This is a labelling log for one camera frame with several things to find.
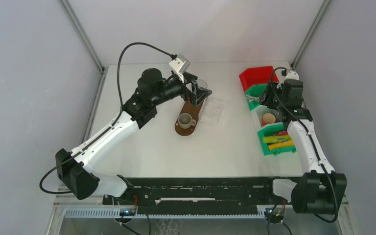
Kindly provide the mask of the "clear textured acrylic holder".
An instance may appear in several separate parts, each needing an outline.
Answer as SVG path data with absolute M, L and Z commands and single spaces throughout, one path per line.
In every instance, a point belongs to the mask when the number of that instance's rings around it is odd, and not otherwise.
M 220 100 L 207 98 L 200 110 L 199 120 L 202 124 L 216 126 L 220 120 L 224 104 Z

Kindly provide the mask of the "clear glass tumbler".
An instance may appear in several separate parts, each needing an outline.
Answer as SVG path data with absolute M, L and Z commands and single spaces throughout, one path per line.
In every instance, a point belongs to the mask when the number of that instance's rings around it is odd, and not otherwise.
M 202 80 L 202 79 L 197 79 L 197 86 L 201 89 L 206 89 L 208 87 L 208 84 L 206 83 L 206 81 Z

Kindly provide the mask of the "grey ceramic cup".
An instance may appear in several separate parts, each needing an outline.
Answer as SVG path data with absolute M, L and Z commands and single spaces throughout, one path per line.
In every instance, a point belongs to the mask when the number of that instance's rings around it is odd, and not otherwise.
M 181 113 L 177 119 L 179 127 L 189 129 L 196 126 L 197 121 L 189 113 Z

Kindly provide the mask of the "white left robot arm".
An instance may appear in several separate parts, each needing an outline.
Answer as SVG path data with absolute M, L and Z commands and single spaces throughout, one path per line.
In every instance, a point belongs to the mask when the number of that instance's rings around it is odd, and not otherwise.
M 93 194 L 110 195 L 122 204 L 132 201 L 134 192 L 122 176 L 106 176 L 95 171 L 102 158 L 118 143 L 143 128 L 157 114 L 157 106 L 176 97 L 198 106 L 212 91 L 198 85 L 197 76 L 175 72 L 167 79 L 160 70 L 146 69 L 137 80 L 132 96 L 122 103 L 120 111 L 88 140 L 70 151 L 60 149 L 55 154 L 56 166 L 43 178 L 56 171 L 57 177 L 78 200 Z

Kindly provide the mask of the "orange ceramic cup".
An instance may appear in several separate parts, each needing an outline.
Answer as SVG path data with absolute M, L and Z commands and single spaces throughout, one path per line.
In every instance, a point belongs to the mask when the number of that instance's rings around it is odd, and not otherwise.
M 273 113 L 265 113 L 261 117 L 261 126 L 265 126 L 267 124 L 276 123 L 277 119 Z

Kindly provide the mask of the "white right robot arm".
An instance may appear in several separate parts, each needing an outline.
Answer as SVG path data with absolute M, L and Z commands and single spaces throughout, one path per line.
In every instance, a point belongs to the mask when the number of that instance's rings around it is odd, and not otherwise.
M 303 88 L 299 80 L 286 79 L 281 84 L 270 81 L 259 98 L 262 105 L 277 111 L 278 120 L 294 142 L 303 172 L 297 182 L 275 179 L 263 190 L 263 197 L 270 204 L 283 198 L 296 213 L 337 215 L 347 178 L 336 172 L 322 151 L 313 117 L 303 106 Z

